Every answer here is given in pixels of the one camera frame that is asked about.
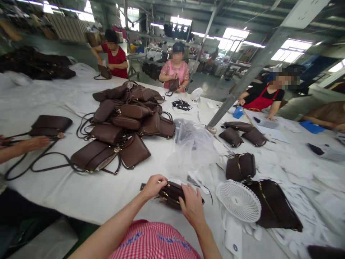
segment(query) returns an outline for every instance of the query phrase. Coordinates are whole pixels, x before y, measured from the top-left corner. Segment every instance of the black shirt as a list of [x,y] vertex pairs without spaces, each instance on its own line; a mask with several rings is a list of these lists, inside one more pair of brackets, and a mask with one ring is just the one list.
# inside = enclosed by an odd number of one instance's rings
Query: black shirt
[[[251,103],[253,100],[255,100],[257,97],[260,96],[260,94],[265,90],[266,84],[265,83],[252,83],[253,87],[247,90],[249,95],[245,97],[245,104]],[[269,94],[267,90],[263,93],[262,97],[267,99],[273,99],[277,92],[274,92],[272,94]],[[284,97],[284,90],[279,89],[279,92],[274,99],[274,101],[281,101]]]

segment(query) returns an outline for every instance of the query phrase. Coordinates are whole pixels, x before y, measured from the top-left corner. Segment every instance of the blue object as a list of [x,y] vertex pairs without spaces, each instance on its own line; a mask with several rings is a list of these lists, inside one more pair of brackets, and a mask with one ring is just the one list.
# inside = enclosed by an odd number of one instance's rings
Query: blue object
[[238,106],[238,107],[236,108],[236,110],[235,110],[235,112],[234,112],[234,118],[239,119],[239,118],[242,117],[242,115],[243,115],[242,109],[243,109],[243,108],[242,108],[241,106]]
[[303,122],[300,122],[299,124],[301,124],[304,128],[306,128],[308,131],[314,134],[318,134],[325,130],[319,125],[313,124],[312,121],[303,121]]

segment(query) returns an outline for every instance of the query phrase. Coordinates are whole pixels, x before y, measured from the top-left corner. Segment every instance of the pink checkered shirt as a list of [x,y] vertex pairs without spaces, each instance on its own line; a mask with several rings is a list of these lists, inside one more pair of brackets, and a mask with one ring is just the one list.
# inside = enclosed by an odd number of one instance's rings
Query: pink checkered shirt
[[109,259],[201,259],[171,225],[146,220],[134,221],[120,246]]

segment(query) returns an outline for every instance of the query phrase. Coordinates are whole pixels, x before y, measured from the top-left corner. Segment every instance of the red apron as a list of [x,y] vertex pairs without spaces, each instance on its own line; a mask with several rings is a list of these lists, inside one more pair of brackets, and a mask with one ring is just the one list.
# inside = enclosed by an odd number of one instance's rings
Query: red apron
[[255,112],[260,112],[262,109],[267,108],[268,106],[272,105],[272,103],[274,102],[274,99],[277,97],[279,90],[276,91],[276,94],[273,97],[273,99],[262,97],[262,95],[266,92],[269,86],[270,84],[268,83],[265,90],[259,95],[259,97],[257,97],[256,99],[254,99],[252,102],[248,104],[244,104],[243,108],[246,108],[248,110],[252,110]]

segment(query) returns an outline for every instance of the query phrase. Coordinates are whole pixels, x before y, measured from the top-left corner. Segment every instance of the factory floor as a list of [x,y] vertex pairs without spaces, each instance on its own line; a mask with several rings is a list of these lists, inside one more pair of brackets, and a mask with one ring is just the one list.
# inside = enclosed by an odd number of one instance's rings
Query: factory floor
[[[91,53],[91,47],[88,44],[48,40],[44,35],[32,34],[23,34],[23,40],[14,44],[17,47],[24,45],[35,46],[41,52],[46,54],[72,56],[76,58],[78,62],[90,65],[97,70],[97,60]],[[125,52],[127,52],[126,43],[121,43],[120,46]],[[8,44],[0,38],[0,54],[3,55],[5,52],[11,50],[12,48],[10,48]],[[101,56],[107,61],[106,54],[101,54]],[[142,71],[142,64],[140,62],[132,60],[132,66],[137,72],[140,72],[139,78],[137,78],[137,76],[133,76],[131,77],[132,80],[155,86],[163,86],[161,82],[151,79]],[[228,96],[230,88],[234,85],[234,83],[237,83],[239,81],[240,78],[238,78],[237,76],[234,76],[231,81],[226,81],[224,77],[216,77],[211,74],[197,72],[193,75],[193,82],[189,85],[188,93],[191,93],[196,88],[201,87],[203,90],[203,97],[217,101],[224,101]],[[314,94],[314,92],[315,91],[313,89],[309,91],[309,93],[312,95]],[[316,105],[329,101],[339,100],[339,97],[328,96],[327,98],[324,98],[324,94],[322,93],[318,93],[316,98],[310,96],[299,97],[297,94],[287,90],[285,91],[284,99],[289,102],[280,110],[280,115],[287,119],[295,119],[299,114],[308,112]]]

